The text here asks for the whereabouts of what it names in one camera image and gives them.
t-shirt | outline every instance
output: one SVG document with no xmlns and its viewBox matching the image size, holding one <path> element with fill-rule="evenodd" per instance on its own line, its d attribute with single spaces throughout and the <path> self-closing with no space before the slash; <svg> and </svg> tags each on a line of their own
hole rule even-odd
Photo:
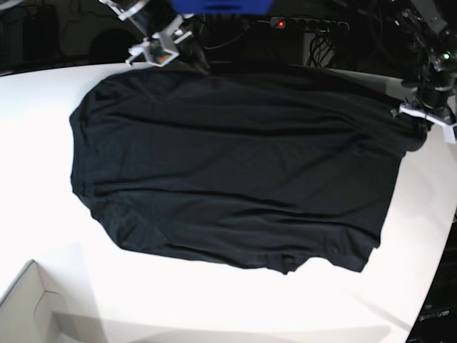
<svg viewBox="0 0 457 343">
<path fill-rule="evenodd" d="M 71 115 L 74 193 L 122 249 L 361 272 L 425 137 L 392 117 L 396 100 L 317 75 L 111 76 Z"/>
</svg>

power strip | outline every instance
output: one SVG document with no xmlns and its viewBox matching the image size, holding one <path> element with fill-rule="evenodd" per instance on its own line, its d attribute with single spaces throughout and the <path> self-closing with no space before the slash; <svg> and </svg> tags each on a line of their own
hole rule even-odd
<svg viewBox="0 0 457 343">
<path fill-rule="evenodd" d="M 347 34 L 350 26 L 346 21 L 334 21 L 325 19 L 284 18 L 273 16 L 270 18 L 270 26 L 273 29 L 300 30 L 308 33 L 337 32 Z"/>
</svg>

metal bracket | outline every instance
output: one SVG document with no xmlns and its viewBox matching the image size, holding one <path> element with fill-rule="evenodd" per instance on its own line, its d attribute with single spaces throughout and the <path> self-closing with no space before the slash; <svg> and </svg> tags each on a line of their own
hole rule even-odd
<svg viewBox="0 0 457 343">
<path fill-rule="evenodd" d="M 184 20 L 182 16 L 176 18 L 164 30 L 145 38 L 141 44 L 129 49 L 130 57 L 126 63 L 131 65 L 139 56 L 143 55 L 146 62 L 153 66 L 163 67 L 179 56 L 177 44 L 192 35 L 192 31 L 181 29 Z"/>
<path fill-rule="evenodd" d="M 131 16 L 137 14 L 142 10 L 145 5 L 147 5 L 150 0 L 139 0 L 136 2 L 132 7 L 128 8 L 127 10 L 123 10 L 116 2 L 112 0 L 99 0 L 102 4 L 109 6 L 114 13 L 117 14 L 118 18 L 122 21 L 130 18 Z"/>
<path fill-rule="evenodd" d="M 446 142 L 450 144 L 455 144 L 457 142 L 456 133 L 454 131 L 454 129 L 457 127 L 457 123 L 448 123 L 445 119 L 435 116 L 434 114 L 426 113 L 420 109 L 414 109 L 409 104 L 400 105 L 399 112 L 409 116 L 414 116 L 416 118 L 424 118 L 431 123 L 441 126 Z"/>
</svg>

wire bundle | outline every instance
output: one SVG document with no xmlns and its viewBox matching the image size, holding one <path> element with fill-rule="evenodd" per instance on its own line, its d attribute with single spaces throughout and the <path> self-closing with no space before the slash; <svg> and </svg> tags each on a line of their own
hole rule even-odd
<svg viewBox="0 0 457 343">
<path fill-rule="evenodd" d="M 323 66 L 322 63 L 331 52 L 335 53 L 336 49 L 329 33 L 316 33 L 316 36 L 309 44 L 309 58 L 306 65 L 321 68 L 330 66 L 330 62 L 325 66 Z"/>
</svg>

blue object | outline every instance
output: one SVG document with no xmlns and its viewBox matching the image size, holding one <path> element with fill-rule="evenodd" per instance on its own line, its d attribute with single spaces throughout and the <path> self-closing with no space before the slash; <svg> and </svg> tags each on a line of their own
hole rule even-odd
<svg viewBox="0 0 457 343">
<path fill-rule="evenodd" d="M 179 13 L 265 14 L 273 0 L 173 0 Z"/>
</svg>

